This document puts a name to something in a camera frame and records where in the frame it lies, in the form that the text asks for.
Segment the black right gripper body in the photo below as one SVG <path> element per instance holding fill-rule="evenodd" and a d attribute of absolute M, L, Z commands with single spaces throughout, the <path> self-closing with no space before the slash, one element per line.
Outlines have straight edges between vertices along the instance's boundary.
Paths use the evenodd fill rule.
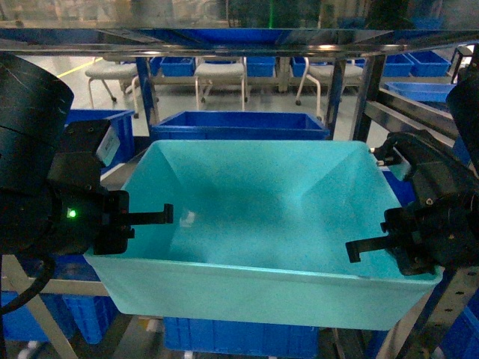
<path fill-rule="evenodd" d="M 478 264 L 478 179 L 455 161 L 403 160 L 387 168 L 408 183 L 414 200 L 388 209 L 381 224 L 382 248 L 406 276 L 435 267 L 458 269 Z"/>

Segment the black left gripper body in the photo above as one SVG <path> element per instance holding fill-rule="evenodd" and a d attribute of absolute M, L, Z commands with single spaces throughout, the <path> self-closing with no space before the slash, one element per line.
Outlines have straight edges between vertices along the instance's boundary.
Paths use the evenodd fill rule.
<path fill-rule="evenodd" d="M 53 254 L 122 254 L 134 230 L 122 220 L 128 213 L 125 191 L 100 183 L 104 165 L 96 157 L 108 120 L 67 125 L 47 176 L 52 189 L 52 226 L 46 235 Z"/>

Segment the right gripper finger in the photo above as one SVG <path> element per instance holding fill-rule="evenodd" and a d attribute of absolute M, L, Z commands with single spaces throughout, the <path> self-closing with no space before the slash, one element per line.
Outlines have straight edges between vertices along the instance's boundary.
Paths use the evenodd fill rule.
<path fill-rule="evenodd" d="M 355 240 L 345 244 L 347 255 L 351 263 L 359 263 L 362 253 L 379 251 L 391 246 L 391 239 L 388 236 L 380 236 L 369 239 Z"/>

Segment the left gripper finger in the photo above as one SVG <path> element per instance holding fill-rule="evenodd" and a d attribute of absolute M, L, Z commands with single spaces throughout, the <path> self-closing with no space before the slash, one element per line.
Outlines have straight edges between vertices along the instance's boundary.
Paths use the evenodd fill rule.
<path fill-rule="evenodd" d="M 161 212 L 128 213 L 126 223 L 128 225 L 173 224 L 174 205 L 165 203 Z"/>

